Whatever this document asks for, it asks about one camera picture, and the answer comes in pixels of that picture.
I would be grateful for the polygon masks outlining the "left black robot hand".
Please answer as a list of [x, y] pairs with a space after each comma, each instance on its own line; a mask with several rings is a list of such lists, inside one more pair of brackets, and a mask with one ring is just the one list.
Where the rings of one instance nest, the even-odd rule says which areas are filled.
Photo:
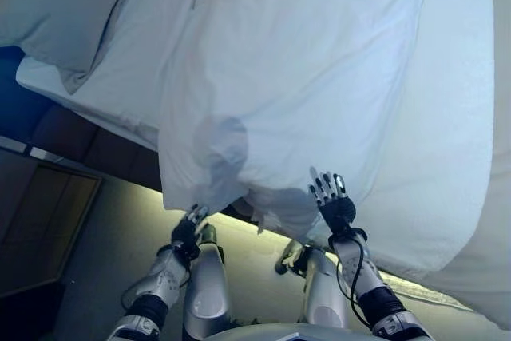
[[200, 252], [196, 244], [197, 232], [209, 213], [209, 207], [194, 204], [172, 230], [172, 244], [176, 245], [190, 260], [195, 259]]

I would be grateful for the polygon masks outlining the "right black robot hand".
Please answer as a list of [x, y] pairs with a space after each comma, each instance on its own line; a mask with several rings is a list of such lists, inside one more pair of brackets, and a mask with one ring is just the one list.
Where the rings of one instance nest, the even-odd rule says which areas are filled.
[[315, 167], [310, 168], [310, 173], [309, 192], [327, 227], [335, 236], [352, 233], [356, 208], [343, 177], [335, 172], [320, 172]]

